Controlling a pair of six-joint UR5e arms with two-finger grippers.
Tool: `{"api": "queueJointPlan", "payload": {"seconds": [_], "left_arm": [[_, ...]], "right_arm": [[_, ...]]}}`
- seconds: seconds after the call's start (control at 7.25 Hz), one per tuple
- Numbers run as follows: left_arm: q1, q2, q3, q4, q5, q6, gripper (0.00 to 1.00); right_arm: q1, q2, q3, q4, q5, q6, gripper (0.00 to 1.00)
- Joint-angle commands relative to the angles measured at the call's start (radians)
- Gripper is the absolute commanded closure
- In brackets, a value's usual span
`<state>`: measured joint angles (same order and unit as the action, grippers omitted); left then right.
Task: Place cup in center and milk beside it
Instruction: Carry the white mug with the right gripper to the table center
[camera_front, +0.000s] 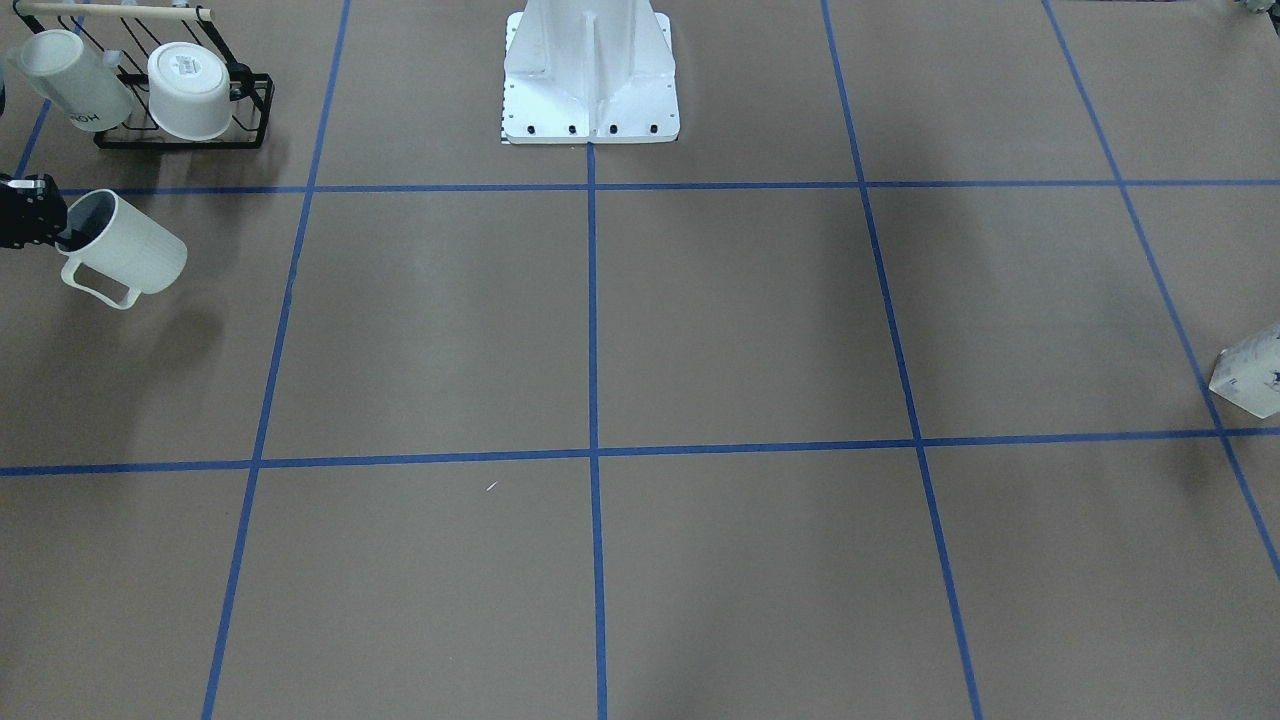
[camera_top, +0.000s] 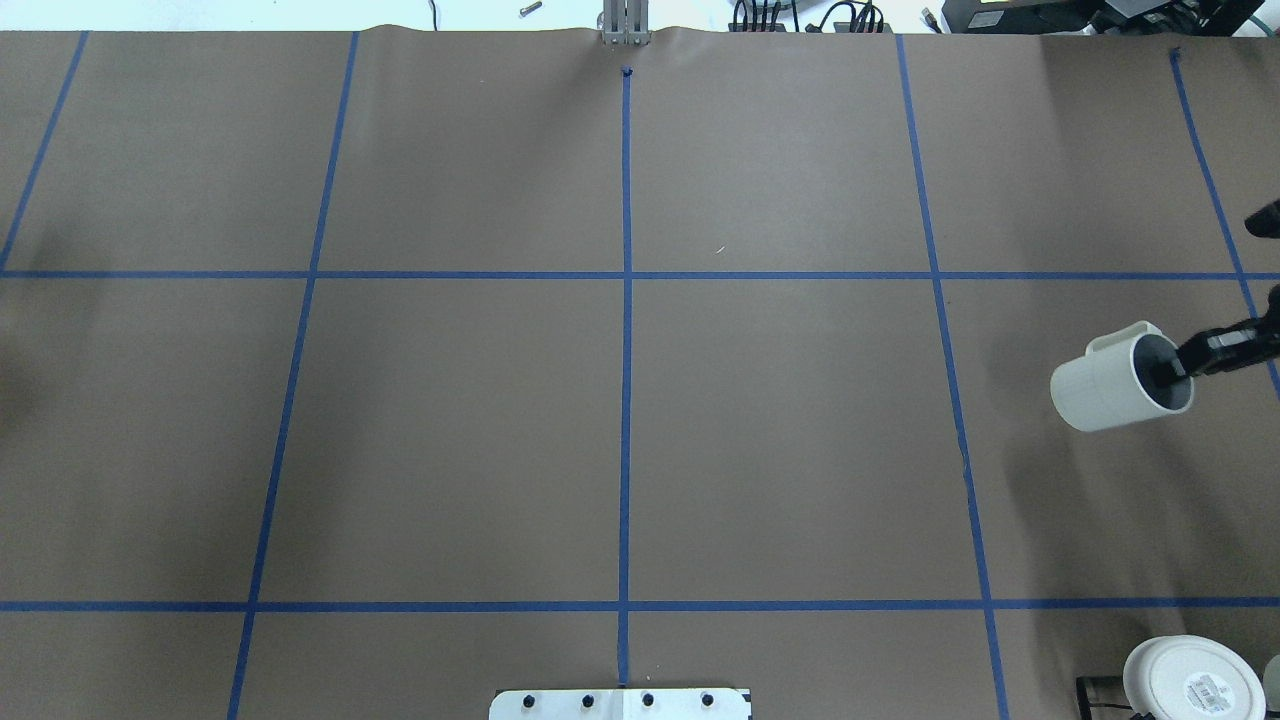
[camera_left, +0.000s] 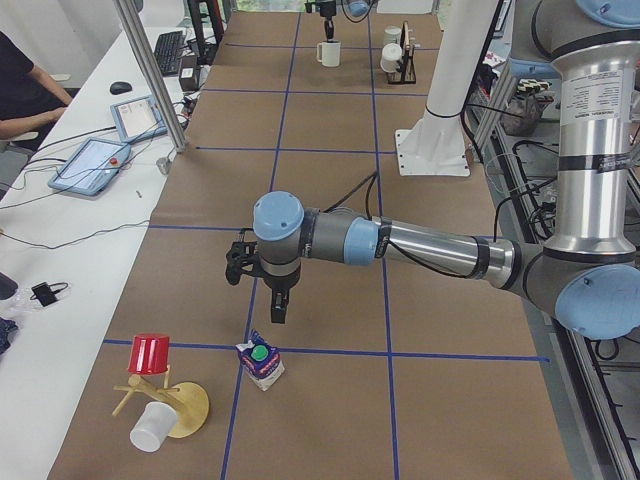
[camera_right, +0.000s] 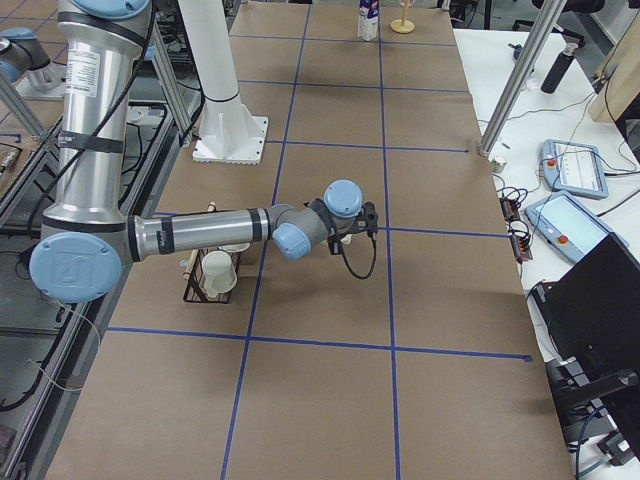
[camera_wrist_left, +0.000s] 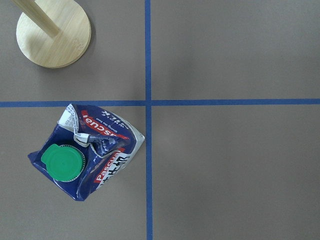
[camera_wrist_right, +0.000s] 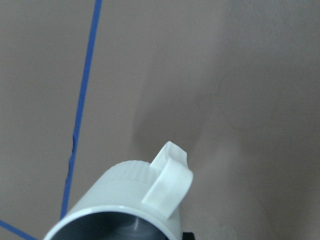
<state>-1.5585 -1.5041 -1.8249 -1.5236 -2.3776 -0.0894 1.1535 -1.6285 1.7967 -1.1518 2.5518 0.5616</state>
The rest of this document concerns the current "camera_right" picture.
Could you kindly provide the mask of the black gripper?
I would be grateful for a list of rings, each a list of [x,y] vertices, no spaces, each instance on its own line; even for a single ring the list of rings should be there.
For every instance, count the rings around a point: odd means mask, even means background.
[[[332,231],[327,238],[327,245],[331,254],[337,254],[338,248],[342,248],[341,238],[349,233],[340,233],[338,231]]]

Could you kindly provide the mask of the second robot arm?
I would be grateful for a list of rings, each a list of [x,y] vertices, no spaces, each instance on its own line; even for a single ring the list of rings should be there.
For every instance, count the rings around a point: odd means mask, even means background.
[[[1,32],[1,74],[9,83],[24,75],[38,91],[46,92],[61,83],[52,61],[35,33],[26,27]]]

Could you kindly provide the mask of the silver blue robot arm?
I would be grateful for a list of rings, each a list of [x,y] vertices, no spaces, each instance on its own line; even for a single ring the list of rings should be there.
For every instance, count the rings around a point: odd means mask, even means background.
[[[377,215],[349,180],[332,182],[303,209],[289,205],[143,219],[119,208],[129,91],[150,45],[149,1],[63,1],[68,42],[55,202],[45,209],[29,273],[64,303],[107,294],[124,266],[151,255],[272,241],[290,259],[327,242],[343,254],[349,234],[374,236]]]

